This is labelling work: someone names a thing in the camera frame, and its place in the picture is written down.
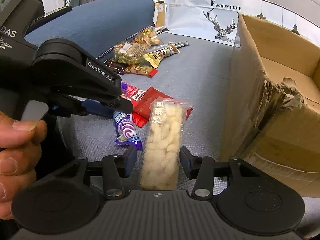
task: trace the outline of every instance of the blue sofa armrest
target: blue sofa armrest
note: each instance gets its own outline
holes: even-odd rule
[[[40,46],[53,38],[75,42],[94,57],[153,23],[152,0],[98,0],[72,11],[26,35]]]

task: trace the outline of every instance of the crosshair symbol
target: crosshair symbol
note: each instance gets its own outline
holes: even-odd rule
[[[160,198],[160,197],[162,197],[162,196],[164,196],[164,195],[162,195],[161,193],[156,193],[156,194],[153,194],[155,197],[157,197],[157,198]]]

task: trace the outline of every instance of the cardboard box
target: cardboard box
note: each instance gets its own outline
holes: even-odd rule
[[[239,15],[221,161],[239,156],[300,195],[320,197],[319,60],[320,48],[305,38]]]

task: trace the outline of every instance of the deer antler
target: deer antler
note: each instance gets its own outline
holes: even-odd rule
[[[227,28],[225,29],[225,31],[227,32],[227,34],[233,33],[232,29],[236,29],[238,28],[238,25],[235,24],[235,20],[232,19],[232,25],[227,26]]]
[[[210,11],[208,11],[207,14],[205,14],[204,10],[202,10],[202,12],[203,12],[203,14],[205,15],[205,17],[206,17],[210,22],[213,23],[214,29],[215,29],[217,32],[219,32],[219,31],[221,31],[222,29],[220,28],[219,23],[216,21],[217,16],[215,16],[215,18],[214,18],[213,20],[212,20],[212,17],[210,16],[210,12],[212,12],[213,9],[214,9],[214,8],[212,8]]]

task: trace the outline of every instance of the blue candy wrapper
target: blue candy wrapper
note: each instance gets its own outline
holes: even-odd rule
[[[115,143],[118,146],[135,145],[138,150],[143,150],[141,139],[138,136],[132,120],[132,114],[114,112],[113,120],[115,121],[116,133],[118,136],[115,139]]]

